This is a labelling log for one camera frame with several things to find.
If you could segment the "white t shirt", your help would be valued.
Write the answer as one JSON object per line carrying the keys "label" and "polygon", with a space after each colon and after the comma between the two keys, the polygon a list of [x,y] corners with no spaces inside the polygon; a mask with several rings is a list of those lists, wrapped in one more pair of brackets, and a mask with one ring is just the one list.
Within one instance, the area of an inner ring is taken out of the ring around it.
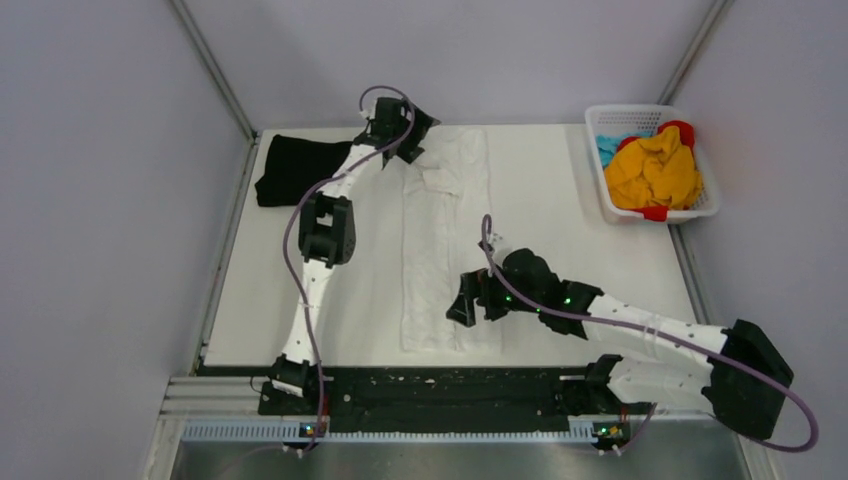
{"label": "white t shirt", "polygon": [[485,267],[480,223],[491,212],[484,130],[437,127],[403,175],[401,346],[409,352],[497,354],[502,329],[447,318],[462,274]]}

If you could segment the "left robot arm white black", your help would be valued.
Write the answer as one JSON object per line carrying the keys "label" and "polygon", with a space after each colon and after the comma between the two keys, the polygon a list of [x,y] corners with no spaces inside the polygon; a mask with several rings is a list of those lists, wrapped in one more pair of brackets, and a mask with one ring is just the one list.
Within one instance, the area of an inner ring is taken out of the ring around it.
{"label": "left robot arm white black", "polygon": [[319,310],[335,271],[348,263],[357,237],[350,192],[365,165],[380,157],[384,163],[397,157],[410,164],[423,153],[420,146],[428,130],[439,123],[405,94],[379,97],[363,109],[365,129],[353,139],[349,153],[328,177],[309,187],[295,206],[284,231],[288,240],[298,227],[297,247],[302,268],[294,268],[283,254],[297,289],[299,304],[288,337],[269,374],[270,384],[282,392],[283,401],[297,413],[308,413],[319,404],[322,392],[321,361],[315,336]]}

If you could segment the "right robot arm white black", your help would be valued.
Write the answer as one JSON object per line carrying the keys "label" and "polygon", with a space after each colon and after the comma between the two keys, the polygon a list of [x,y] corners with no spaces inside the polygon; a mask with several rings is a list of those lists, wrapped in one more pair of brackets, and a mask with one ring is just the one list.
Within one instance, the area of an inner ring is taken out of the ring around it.
{"label": "right robot arm white black", "polygon": [[611,344],[646,356],[609,355],[591,365],[586,397],[600,412],[620,404],[665,403],[700,410],[734,432],[771,438],[785,397],[752,376],[758,371],[788,387],[794,373],[756,324],[699,325],[626,304],[601,288],[559,278],[527,248],[507,254],[497,273],[481,268],[461,274],[445,315],[464,326],[476,311],[496,321],[510,312],[536,314],[553,332]]}

